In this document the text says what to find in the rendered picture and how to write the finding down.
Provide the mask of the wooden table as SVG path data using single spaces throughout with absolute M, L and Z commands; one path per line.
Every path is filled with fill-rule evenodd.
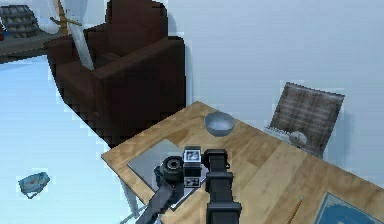
M 234 174 L 234 199 L 242 204 L 240 224 L 313 224 L 327 192 L 384 222 L 384 189 L 324 160 L 237 121 L 230 135 L 216 138 L 204 127 L 213 109 L 201 102 L 182 109 L 102 154 L 102 159 L 147 203 L 153 191 L 127 163 L 167 139 L 183 148 L 225 149 Z

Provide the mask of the grey bowl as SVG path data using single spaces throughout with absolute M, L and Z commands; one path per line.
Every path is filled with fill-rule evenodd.
M 205 129 L 215 137 L 224 137 L 229 135 L 234 126 L 235 119 L 223 112 L 212 112 L 204 118 Z

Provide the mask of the dark grey rack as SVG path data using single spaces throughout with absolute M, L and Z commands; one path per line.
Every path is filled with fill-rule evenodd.
M 14 38 L 31 38 L 40 32 L 37 19 L 27 5 L 0 6 L 0 19 Z

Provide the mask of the blue box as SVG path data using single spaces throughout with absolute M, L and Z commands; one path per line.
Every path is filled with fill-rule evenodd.
M 37 196 L 49 183 L 50 177 L 46 172 L 29 175 L 18 181 L 20 191 L 28 199 Z

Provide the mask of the blue book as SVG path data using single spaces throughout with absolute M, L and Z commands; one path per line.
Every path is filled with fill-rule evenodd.
M 327 192 L 313 224 L 384 224 L 384 222 Z

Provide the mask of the closed grey laptop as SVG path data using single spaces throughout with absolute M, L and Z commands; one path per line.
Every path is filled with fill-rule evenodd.
M 154 169 L 170 156 L 180 156 L 183 160 L 183 196 L 170 206 L 170 209 L 176 210 L 188 196 L 201 187 L 206 179 L 208 169 L 202 164 L 200 146 L 186 146 L 181 149 L 171 141 L 163 140 L 129 161 L 127 166 L 155 193 L 159 187 Z

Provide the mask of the dark grey desk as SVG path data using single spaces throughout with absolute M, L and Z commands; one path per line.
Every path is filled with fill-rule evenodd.
M 44 31 L 30 38 L 14 38 L 8 35 L 0 41 L 0 64 L 46 55 L 44 43 L 59 37 L 60 33 L 49 34 Z

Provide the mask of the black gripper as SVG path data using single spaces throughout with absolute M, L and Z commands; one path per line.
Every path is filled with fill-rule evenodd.
M 135 224 L 154 224 L 160 214 L 164 214 L 183 196 L 184 169 L 180 156 L 167 157 L 154 169 L 154 173 L 159 189 Z

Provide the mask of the wooden pencil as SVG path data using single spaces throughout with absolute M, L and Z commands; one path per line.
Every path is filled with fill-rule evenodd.
M 304 200 L 304 196 L 301 196 L 300 200 L 298 201 L 298 203 L 296 204 L 295 208 L 291 212 L 291 214 L 290 214 L 286 224 L 291 224 L 292 223 L 292 221 L 293 221 L 294 217 L 296 216 L 296 214 L 297 214 L 297 212 L 298 212 L 298 210 L 299 210 L 303 200 Z

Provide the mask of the white round lump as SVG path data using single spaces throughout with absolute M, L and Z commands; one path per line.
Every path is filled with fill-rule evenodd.
M 307 137 L 305 136 L 304 133 L 300 131 L 294 131 L 290 134 L 289 136 L 290 142 L 295 145 L 302 147 L 303 145 L 307 144 Z

